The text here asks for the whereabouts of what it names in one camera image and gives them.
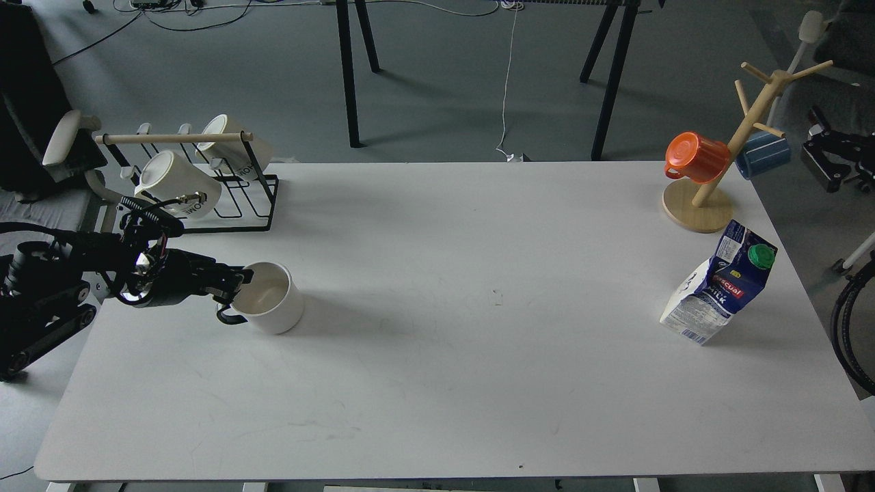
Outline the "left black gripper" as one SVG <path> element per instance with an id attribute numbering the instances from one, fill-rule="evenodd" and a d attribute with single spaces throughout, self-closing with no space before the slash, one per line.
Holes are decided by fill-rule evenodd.
<path id="1" fill-rule="evenodd" d="M 210 286 L 212 270 L 213 286 Z M 253 276 L 251 268 L 217 265 L 209 256 L 185 250 L 166 249 L 162 256 L 145 252 L 137 257 L 133 271 L 122 281 L 116 298 L 134 308 L 155 308 L 178 305 L 190 296 L 209 293 L 216 303 L 230 305 L 239 286 L 249 284 Z"/>

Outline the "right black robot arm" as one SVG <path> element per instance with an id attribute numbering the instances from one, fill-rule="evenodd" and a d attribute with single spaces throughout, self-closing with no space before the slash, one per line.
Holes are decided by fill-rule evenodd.
<path id="1" fill-rule="evenodd" d="M 831 127 L 819 106 L 807 112 L 809 138 L 801 144 L 801 160 L 826 193 L 837 193 L 845 182 L 856 182 L 863 193 L 873 191 L 874 136 L 850 134 Z"/>

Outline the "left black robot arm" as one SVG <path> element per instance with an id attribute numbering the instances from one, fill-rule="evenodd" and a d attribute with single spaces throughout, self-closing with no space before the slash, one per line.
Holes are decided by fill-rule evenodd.
<path id="1" fill-rule="evenodd" d="M 209 256 L 167 246 L 181 236 L 181 220 L 162 203 L 122 197 L 127 213 L 121 232 L 75 232 L 28 222 L 4 222 L 3 233 L 34 231 L 51 242 L 19 243 L 2 258 L 2 381 L 81 332 L 96 318 L 87 297 L 97 284 L 109 298 L 134 308 L 177 305 L 190 296 L 210 295 L 227 310 L 244 284 L 249 267 L 221 264 Z"/>

